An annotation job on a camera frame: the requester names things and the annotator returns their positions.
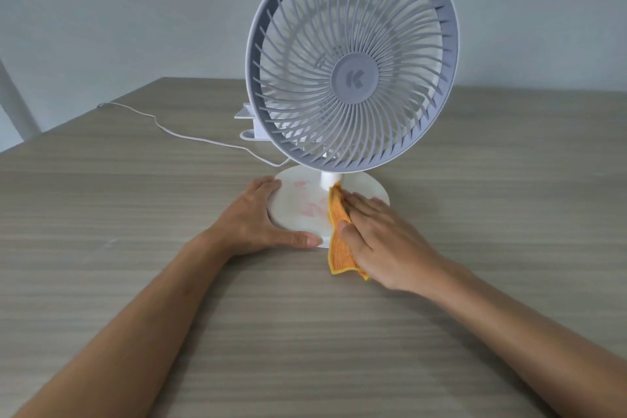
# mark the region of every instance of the white wall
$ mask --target white wall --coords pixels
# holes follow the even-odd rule
[[[43,130],[162,75],[243,77],[260,0],[0,0],[0,57]],[[627,0],[455,0],[457,82],[627,90]]]
[[[22,137],[13,127],[13,123],[4,112],[3,107],[0,106],[0,152],[20,144],[21,141]]]

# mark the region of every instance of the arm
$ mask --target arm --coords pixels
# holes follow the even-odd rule
[[[450,313],[561,415],[624,416],[627,361],[439,255],[382,201],[345,195],[353,225],[340,233],[372,278]]]
[[[231,256],[319,244],[310,233],[272,226],[267,201],[279,187],[271,176],[255,180],[14,418],[146,416],[202,297]]]

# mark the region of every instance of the fan stand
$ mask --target fan stand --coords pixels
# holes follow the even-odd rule
[[[272,194],[268,213],[276,226],[293,231],[312,232],[322,238],[319,248],[328,248],[333,234],[329,221],[329,188],[339,180],[342,188],[367,198],[377,197],[389,205],[383,186],[365,172],[335,174],[304,165],[283,170],[277,175],[283,182]]]

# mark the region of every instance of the table surface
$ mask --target table surface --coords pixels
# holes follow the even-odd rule
[[[118,101],[238,137],[242,81],[163,78]],[[455,89],[372,170],[437,248],[627,356],[627,94]],[[0,155],[0,414],[10,415],[255,176],[246,152],[170,137],[113,105]],[[547,407],[427,301],[325,250],[228,264],[154,417],[534,417]]]

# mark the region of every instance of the fan logo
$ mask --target fan logo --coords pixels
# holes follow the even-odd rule
[[[350,70],[348,73],[346,73],[346,86],[348,86],[349,88],[351,87],[351,84],[355,85],[355,88],[359,89],[361,87],[364,86],[364,84],[359,81],[359,79],[364,75],[364,71],[363,70],[359,70],[357,73],[353,74],[353,70]]]

